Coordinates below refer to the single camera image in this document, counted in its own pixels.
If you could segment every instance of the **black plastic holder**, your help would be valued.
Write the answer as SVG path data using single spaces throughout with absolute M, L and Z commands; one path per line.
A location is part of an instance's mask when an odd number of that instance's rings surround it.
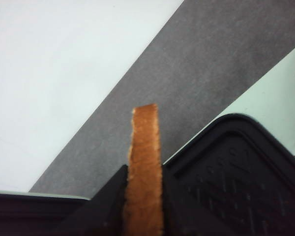
M 121 235 L 127 166 L 90 200 L 0 195 L 0 235 Z M 252 118 L 218 118 L 163 165 L 166 236 L 295 235 L 295 157 Z

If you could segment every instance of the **embossed pattern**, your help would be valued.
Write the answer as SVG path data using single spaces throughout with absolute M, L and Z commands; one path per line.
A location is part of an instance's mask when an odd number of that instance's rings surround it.
M 185 158 L 174 176 L 198 204 L 238 233 L 295 235 L 292 184 L 253 138 L 242 130 L 225 131 L 209 144 L 201 142 L 209 132 L 204 134 L 192 147 L 205 147 Z

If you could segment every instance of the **white surface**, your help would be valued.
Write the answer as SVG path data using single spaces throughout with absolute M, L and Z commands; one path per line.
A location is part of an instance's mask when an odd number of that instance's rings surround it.
M 49 194 L 49 193 L 12 192 L 12 191 L 1 191 L 0 190 L 0 194 L 22 195 L 22 196 L 37 196 L 37 197 L 50 197 L 50 198 L 71 198 L 71 199 L 90 200 L 90 198 L 86 198 L 86 197 L 73 196 L 73 195 Z
M 0 0 L 0 190 L 28 191 L 182 0 Z
M 295 49 L 213 120 L 229 113 L 252 116 L 295 155 Z

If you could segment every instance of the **gray fabric strip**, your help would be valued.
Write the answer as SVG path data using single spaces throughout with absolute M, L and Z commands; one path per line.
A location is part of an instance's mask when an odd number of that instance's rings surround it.
M 295 0 L 186 0 L 31 191 L 92 197 L 127 163 L 132 108 L 149 103 L 165 161 L 294 47 Z

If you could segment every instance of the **brown leather strip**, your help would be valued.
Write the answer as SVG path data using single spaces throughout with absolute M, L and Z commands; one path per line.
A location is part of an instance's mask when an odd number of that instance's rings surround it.
M 163 212 L 157 105 L 135 108 L 132 127 L 123 234 L 160 236 L 163 232 Z

